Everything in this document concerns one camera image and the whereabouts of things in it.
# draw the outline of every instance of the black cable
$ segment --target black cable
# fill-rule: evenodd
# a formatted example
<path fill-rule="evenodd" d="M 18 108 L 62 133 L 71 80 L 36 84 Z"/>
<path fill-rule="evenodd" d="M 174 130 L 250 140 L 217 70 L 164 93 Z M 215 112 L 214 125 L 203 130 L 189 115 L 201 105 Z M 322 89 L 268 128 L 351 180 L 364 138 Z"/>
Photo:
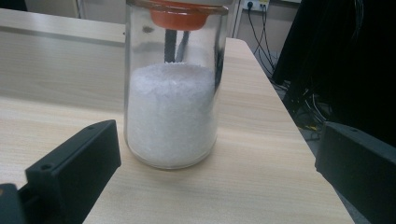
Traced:
<path fill-rule="evenodd" d="M 240 6 L 241 6 L 241 0 L 239 0 L 238 9 L 236 10 L 235 23 L 233 24 L 233 35 L 235 34 L 236 20 L 238 19 L 239 7 Z"/>
<path fill-rule="evenodd" d="M 262 38 L 264 37 L 264 30 L 265 30 L 265 23 L 266 23 L 266 17 L 267 17 L 267 12 L 265 10 L 265 20 L 262 20 L 262 34 L 260 35 L 260 43 L 262 42 Z M 257 49 L 259 49 L 259 45 L 260 43 L 258 43 L 256 49 L 254 50 L 253 54 L 255 54 L 257 52 Z"/>
<path fill-rule="evenodd" d="M 256 36 L 256 31 L 254 30 L 253 22 L 251 21 L 251 18 L 250 18 L 250 9 L 247 10 L 247 16 L 248 16 L 248 20 L 249 20 L 250 25 L 251 25 L 251 29 L 253 30 L 254 38 L 256 39 L 257 43 L 259 44 L 260 49 L 261 49 L 262 52 L 264 53 L 265 58 L 268 60 L 268 62 L 271 62 L 271 61 L 269 60 L 268 56 L 265 54 L 265 50 L 262 48 L 262 45 L 261 45 L 261 43 L 259 42 L 259 38 L 257 38 L 257 36 Z"/>
<path fill-rule="evenodd" d="M 271 53 L 270 53 L 270 48 L 268 48 L 268 41 L 267 41 L 267 31 L 266 31 L 266 25 L 267 25 L 267 6 L 264 5 L 262 7 L 262 24 L 264 27 L 264 40 L 265 40 L 265 46 L 267 47 L 267 52 L 268 52 L 268 56 L 270 58 L 270 64 L 272 65 L 273 70 L 275 70 L 275 66 L 274 66 L 274 62 L 272 61 L 271 58 Z"/>

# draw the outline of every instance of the orange lid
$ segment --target orange lid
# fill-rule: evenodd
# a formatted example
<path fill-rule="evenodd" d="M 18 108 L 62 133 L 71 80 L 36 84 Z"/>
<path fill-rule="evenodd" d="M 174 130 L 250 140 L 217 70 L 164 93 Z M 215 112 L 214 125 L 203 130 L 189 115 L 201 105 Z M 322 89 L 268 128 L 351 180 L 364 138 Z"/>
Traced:
<path fill-rule="evenodd" d="M 202 5 L 163 0 L 152 1 L 169 7 L 169 10 L 150 10 L 153 22 L 165 29 L 193 31 L 201 29 L 206 23 L 208 14 L 198 10 Z"/>

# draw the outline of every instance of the wooden table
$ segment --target wooden table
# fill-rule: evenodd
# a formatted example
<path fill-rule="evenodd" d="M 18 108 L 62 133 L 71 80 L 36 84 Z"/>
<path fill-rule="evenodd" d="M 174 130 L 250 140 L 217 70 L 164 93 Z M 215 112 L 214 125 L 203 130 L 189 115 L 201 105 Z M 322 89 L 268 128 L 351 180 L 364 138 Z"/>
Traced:
<path fill-rule="evenodd" d="M 175 171 L 138 161 L 122 134 L 123 32 L 0 9 L 0 183 L 20 188 L 35 161 L 115 119 L 122 166 L 85 223 L 352 223 L 241 40 L 227 39 L 212 154 Z"/>

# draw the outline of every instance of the wall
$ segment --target wall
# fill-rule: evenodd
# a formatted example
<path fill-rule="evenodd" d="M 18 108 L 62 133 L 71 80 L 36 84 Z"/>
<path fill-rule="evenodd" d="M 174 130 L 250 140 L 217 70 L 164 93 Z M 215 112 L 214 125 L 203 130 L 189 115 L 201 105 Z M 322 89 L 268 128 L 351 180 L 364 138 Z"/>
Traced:
<path fill-rule="evenodd" d="M 265 29 L 270 51 L 280 52 L 282 50 L 291 24 L 297 13 L 298 6 L 299 4 L 297 3 L 279 0 L 270 1 Z M 256 31 L 256 36 L 260 39 L 262 33 L 262 13 L 259 11 L 251 11 L 250 18 Z M 257 41 L 254 38 L 247 10 L 243 10 L 242 12 L 237 38 L 245 40 L 253 50 L 257 47 Z"/>
<path fill-rule="evenodd" d="M 29 11 L 69 17 L 77 16 L 77 13 L 74 12 L 77 7 L 76 2 L 79 2 L 83 19 L 115 23 L 125 22 L 125 0 L 26 0 Z M 270 51 L 280 52 L 282 50 L 298 6 L 298 3 L 270 0 L 266 23 Z M 232 29 L 234 4 L 227 7 L 230 9 L 228 27 Z M 262 14 L 258 11 L 252 11 L 250 16 L 257 37 L 260 39 Z M 247 10 L 242 11 L 239 31 L 236 37 L 245 40 L 253 50 L 257 46 L 257 41 L 254 38 L 253 30 L 248 20 Z"/>

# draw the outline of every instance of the white powder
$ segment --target white powder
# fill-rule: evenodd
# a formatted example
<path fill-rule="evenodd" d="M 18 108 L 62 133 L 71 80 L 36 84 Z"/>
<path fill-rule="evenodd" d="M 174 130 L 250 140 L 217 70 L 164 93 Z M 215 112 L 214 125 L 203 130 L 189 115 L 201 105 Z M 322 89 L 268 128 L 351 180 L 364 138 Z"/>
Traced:
<path fill-rule="evenodd" d="M 130 79 L 127 141 L 142 161 L 181 168 L 203 159 L 216 140 L 215 76 L 208 68 L 162 63 Z"/>

